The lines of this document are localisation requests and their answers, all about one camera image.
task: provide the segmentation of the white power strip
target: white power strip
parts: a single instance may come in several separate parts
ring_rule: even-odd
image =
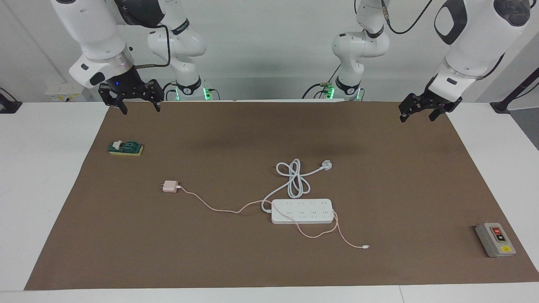
[[[329,224],[333,222],[330,199],[275,199],[271,204],[274,224]]]

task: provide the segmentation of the white plug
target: white plug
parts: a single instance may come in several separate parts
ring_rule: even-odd
[[[178,188],[182,188],[178,185],[178,181],[165,181],[163,184],[163,192],[175,193],[178,191]]]
[[[331,163],[330,160],[325,160],[324,162],[322,162],[322,166],[321,166],[324,170],[330,170],[332,167],[333,167],[333,164]]]

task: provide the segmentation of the white wall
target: white wall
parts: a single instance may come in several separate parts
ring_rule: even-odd
[[[517,88],[536,68],[539,68],[539,34],[530,41],[518,56],[489,86],[479,102],[497,102],[503,100],[509,93]],[[537,79],[527,90],[531,89]],[[509,109],[539,107],[539,88],[522,98],[511,102]]]
[[[385,56],[362,60],[366,100],[400,101],[409,92],[423,91],[448,50],[432,26],[444,1],[434,0],[409,34],[389,33],[391,48]],[[397,30],[408,27],[426,2],[393,1],[389,8],[393,26]],[[0,37],[11,41],[0,43],[0,85],[24,101],[46,100],[42,95],[46,82],[61,82],[61,76],[72,81],[68,69],[80,56],[80,49],[49,1],[0,0],[0,4],[2,16],[11,15],[6,5],[14,13],[0,20]],[[219,89],[224,99],[301,97],[310,84],[326,81],[337,67],[338,59],[331,51],[333,37],[361,29],[355,22],[351,0],[183,0],[183,4],[191,24],[209,42],[207,53],[195,58],[201,75]],[[25,45],[25,39],[21,38],[24,30],[4,32],[7,27],[20,27],[17,18],[27,28],[30,35],[26,35],[35,41],[35,46]],[[138,26],[120,28],[135,49],[137,64],[162,61],[146,45],[150,30]],[[475,101],[537,30],[539,13],[534,14],[527,33],[508,52],[499,70],[470,89],[466,101]],[[5,65],[9,66],[8,72],[4,72]],[[172,80],[168,68],[143,70],[141,76],[145,80],[156,78],[161,84]],[[29,87],[30,81],[36,87]]]

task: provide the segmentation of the black cable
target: black cable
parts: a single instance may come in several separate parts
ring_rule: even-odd
[[[6,91],[4,88],[0,87],[1,90],[3,90],[6,94],[8,94],[10,97],[13,98],[13,100],[15,100],[15,102],[19,102],[15,97],[13,97],[12,94],[10,94],[8,91]]]
[[[363,97],[365,97],[365,89],[364,89],[364,88],[361,88],[361,89],[360,89],[360,93],[361,93],[361,91],[363,91],[363,95],[361,95],[361,100],[360,100],[360,102],[363,102]]]
[[[165,95],[165,101],[168,101],[168,93],[170,93],[170,92],[176,92],[176,90],[175,89],[169,90]]]
[[[167,49],[168,49],[168,54],[169,54],[169,58],[168,58],[168,61],[166,64],[143,64],[143,65],[134,65],[133,67],[136,68],[136,69],[141,69],[141,68],[150,68],[150,67],[167,67],[170,65],[170,61],[172,60],[172,57],[171,57],[171,54],[170,54],[170,35],[169,35],[169,32],[168,32],[168,28],[166,25],[159,25],[159,26],[156,26],[156,27],[153,27],[153,28],[164,28],[165,31],[167,32]]]
[[[429,8],[429,6],[431,5],[433,0],[429,0],[429,2],[427,3],[427,5],[425,6],[425,8],[423,8],[423,11],[421,11],[421,13],[419,14],[419,16],[417,17],[417,19],[412,23],[412,25],[405,31],[403,32],[398,32],[396,31],[395,29],[393,29],[393,27],[391,26],[391,22],[389,21],[389,12],[388,12],[388,7],[385,5],[385,2],[384,0],[382,0],[382,10],[384,11],[384,18],[385,18],[385,21],[387,22],[388,26],[389,26],[389,29],[397,34],[397,35],[403,35],[407,32],[409,32],[411,29],[413,29],[414,26],[416,26],[416,24],[419,22],[419,20],[421,19],[421,17],[423,16],[423,14],[425,13],[425,11]]]
[[[320,99],[322,97],[323,93],[324,93],[324,90],[321,90],[321,91],[317,92],[316,94],[314,94],[313,99],[316,99],[316,95],[318,95],[318,94],[320,94],[320,96],[318,97],[318,99]]]
[[[167,87],[169,87],[170,85],[172,85],[173,82],[168,82],[167,84],[165,84],[165,86],[163,86],[163,91],[166,92],[167,91]]]
[[[490,72],[486,73],[484,76],[480,76],[479,78],[477,78],[478,81],[481,81],[483,80],[484,78],[490,76],[490,74],[492,74],[496,68],[498,68],[498,66],[500,65],[500,63],[502,62],[503,60],[503,56],[505,56],[505,53],[502,54],[502,56],[500,56],[500,59],[498,59],[498,62],[496,62],[496,64],[494,65],[494,67],[490,70]]]
[[[311,91],[311,89],[315,88],[316,86],[322,86],[320,83],[314,84],[313,86],[309,87],[308,90],[305,91],[305,94],[303,94],[302,99],[305,99],[305,96]]]
[[[333,77],[335,76],[335,74],[337,73],[338,69],[341,68],[341,64],[339,64],[337,66],[337,69],[335,70],[335,72],[333,72],[333,74],[331,75],[331,77],[329,78],[328,82],[331,82],[331,80],[333,79]]]
[[[525,95],[531,93],[531,92],[532,92],[538,85],[539,85],[539,82],[538,82],[534,87],[532,87],[527,93],[524,93],[524,94],[522,94],[522,95],[516,97],[516,98],[513,99],[513,100],[516,100],[516,99],[518,99],[518,98],[522,98],[522,97],[524,97]]]
[[[219,94],[219,91],[216,90],[215,88],[210,88],[208,91],[210,92],[217,92],[217,96],[219,97],[219,100],[221,100],[221,94]]]

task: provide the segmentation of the power outlet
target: power outlet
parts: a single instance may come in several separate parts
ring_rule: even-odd
[[[271,205],[274,224],[330,224],[333,207],[330,199],[275,199]]]
[[[45,94],[53,102],[91,102],[95,101],[88,88],[78,83],[64,83],[52,85]]]

